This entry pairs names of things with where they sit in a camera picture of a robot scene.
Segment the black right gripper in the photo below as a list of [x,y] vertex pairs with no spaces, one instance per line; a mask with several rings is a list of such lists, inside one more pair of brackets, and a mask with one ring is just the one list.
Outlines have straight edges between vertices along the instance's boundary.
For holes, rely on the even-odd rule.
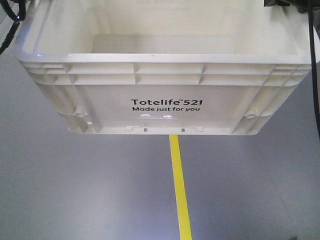
[[299,13],[306,13],[308,11],[308,2],[310,1],[311,9],[313,11],[320,10],[319,0],[264,0],[264,7],[289,7],[295,6]]

